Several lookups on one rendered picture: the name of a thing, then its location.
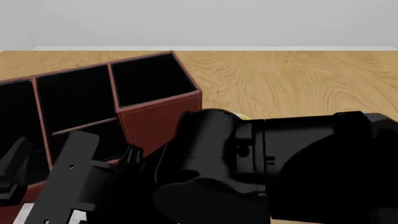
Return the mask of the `red-brown desk caddy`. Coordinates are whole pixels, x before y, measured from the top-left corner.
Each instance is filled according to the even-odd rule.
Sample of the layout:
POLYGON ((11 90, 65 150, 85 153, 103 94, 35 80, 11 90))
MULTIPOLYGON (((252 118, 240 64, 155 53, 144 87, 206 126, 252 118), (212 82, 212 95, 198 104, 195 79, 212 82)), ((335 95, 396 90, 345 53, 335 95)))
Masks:
POLYGON ((150 154, 202 91, 175 52, 18 78, 0 76, 0 155, 19 138, 33 146, 24 203, 35 201, 73 131, 97 134, 94 158, 115 161, 128 145, 150 154))

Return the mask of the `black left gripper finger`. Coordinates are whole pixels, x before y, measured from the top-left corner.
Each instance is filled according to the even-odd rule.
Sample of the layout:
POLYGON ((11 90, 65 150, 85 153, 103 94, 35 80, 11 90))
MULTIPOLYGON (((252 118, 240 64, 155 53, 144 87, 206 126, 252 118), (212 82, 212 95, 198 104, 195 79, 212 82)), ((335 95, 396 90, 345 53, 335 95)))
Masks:
POLYGON ((27 138, 19 138, 0 159, 0 182, 26 184, 27 164, 32 144, 27 138))

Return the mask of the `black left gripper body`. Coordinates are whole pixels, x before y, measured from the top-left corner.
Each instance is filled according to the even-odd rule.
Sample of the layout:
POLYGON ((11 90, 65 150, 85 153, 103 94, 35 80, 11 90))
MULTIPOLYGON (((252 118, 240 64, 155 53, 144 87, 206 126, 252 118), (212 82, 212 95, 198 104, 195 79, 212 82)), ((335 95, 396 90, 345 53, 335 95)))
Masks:
POLYGON ((19 205, 25 195, 25 184, 0 181, 0 207, 19 205))

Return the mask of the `dark grey flat plate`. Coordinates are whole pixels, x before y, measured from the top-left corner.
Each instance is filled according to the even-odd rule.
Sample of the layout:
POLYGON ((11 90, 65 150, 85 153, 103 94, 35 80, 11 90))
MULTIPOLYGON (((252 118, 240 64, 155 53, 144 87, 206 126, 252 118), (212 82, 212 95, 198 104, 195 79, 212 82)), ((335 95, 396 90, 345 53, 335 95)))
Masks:
POLYGON ((74 210, 88 214, 87 224, 122 224, 119 168, 93 160, 99 142, 95 134, 71 132, 25 224, 69 224, 74 210))

